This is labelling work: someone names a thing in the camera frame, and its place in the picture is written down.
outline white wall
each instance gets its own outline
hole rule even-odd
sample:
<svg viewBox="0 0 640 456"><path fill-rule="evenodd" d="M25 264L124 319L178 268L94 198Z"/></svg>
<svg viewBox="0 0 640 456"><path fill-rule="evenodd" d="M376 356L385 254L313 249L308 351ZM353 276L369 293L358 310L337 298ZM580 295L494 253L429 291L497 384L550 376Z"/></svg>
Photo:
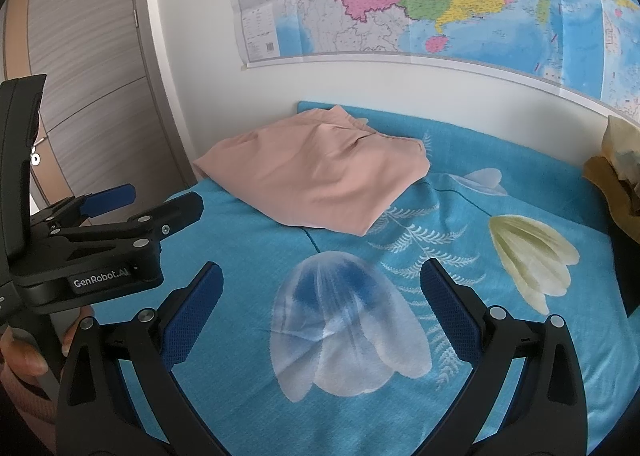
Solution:
<svg viewBox="0 0 640 456"><path fill-rule="evenodd" d="M36 202L33 201L33 197L29 194L29 214L33 216L33 214L37 214L37 213L38 213L38 206L36 205Z"/></svg>
<svg viewBox="0 0 640 456"><path fill-rule="evenodd" d="M154 36L162 39L156 45L163 80L174 94L170 102L184 123L181 135L192 159L224 137L292 115L300 100L447 121L575 165L600 148L604 116L539 89L463 71L380 62L243 70L230 0L150 0L150 11Z"/></svg>

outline bed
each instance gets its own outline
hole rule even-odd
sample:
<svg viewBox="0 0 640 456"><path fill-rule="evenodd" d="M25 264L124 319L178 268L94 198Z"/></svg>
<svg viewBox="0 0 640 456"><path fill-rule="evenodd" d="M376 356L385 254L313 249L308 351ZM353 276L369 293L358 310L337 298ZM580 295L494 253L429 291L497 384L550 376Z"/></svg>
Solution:
<svg viewBox="0 0 640 456"><path fill-rule="evenodd" d="M298 110L315 107L330 106L302 102ZM597 190L579 169L495 137L345 108L380 132L423 140L431 161L367 235L284 227L204 180L193 187L204 201L201 220L163 243L163 285L96 305L98 320L157 307L206 261L217 262L222 298L174 375L228 451L409 455L470 372L419 289L421 264L436 257L486 305L534 321L565 318L593 450L640 386L640 313L625 313ZM548 269L545 284L513 277L527 259ZM369 313L367 299L376 298L382 312ZM283 318L285 306L293 318ZM500 424L519 362L479 438ZM145 428L163 438L132 367L124 372Z"/></svg>

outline map border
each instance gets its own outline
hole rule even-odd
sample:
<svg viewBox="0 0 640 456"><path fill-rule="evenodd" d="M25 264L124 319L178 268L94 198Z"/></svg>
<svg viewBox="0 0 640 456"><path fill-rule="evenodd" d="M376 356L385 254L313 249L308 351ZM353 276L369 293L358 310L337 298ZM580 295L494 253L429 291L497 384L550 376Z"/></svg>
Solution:
<svg viewBox="0 0 640 456"><path fill-rule="evenodd" d="M465 60L464 58L450 58L428 55L412 55L409 53L390 53L390 52L327 52L313 55L295 55L290 57L265 58L256 62L250 62L248 51L246 49L246 41L244 40L244 29L242 28L242 13L240 9L240 0L231 0L234 12L234 29L236 45L240 59L244 64L243 70L261 68L265 66L279 66L284 64L299 64L303 62L387 62L392 64L415 64L420 66L430 66L435 68L444 68L447 70L463 71L465 73L480 74L491 78L498 78L508 82L514 82L522 86L532 87L549 94L564 98L570 102L577 103L601 116L617 116L623 118L640 127L640 123L630 118L622 111L599 100L592 98L578 90L570 89L552 80L533 76L532 74L516 71L510 68L503 68L485 62L477 62L474 60Z"/></svg>

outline sleeve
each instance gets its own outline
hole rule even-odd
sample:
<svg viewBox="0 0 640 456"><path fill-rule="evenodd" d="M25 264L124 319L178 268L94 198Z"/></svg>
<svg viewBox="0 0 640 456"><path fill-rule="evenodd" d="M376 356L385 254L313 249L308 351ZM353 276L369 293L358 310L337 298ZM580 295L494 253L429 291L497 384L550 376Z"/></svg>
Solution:
<svg viewBox="0 0 640 456"><path fill-rule="evenodd" d="M5 364L0 364L0 382L31 431L55 454L56 405L28 391Z"/></svg>

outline pink folded cloth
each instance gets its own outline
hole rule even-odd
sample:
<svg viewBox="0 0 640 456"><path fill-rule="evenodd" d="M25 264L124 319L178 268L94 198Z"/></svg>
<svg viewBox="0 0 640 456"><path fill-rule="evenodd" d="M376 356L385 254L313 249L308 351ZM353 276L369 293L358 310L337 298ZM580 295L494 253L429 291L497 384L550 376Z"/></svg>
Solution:
<svg viewBox="0 0 640 456"><path fill-rule="evenodd" d="M283 225L354 235L430 167L420 140L381 134L339 105L222 140L194 165Z"/></svg>

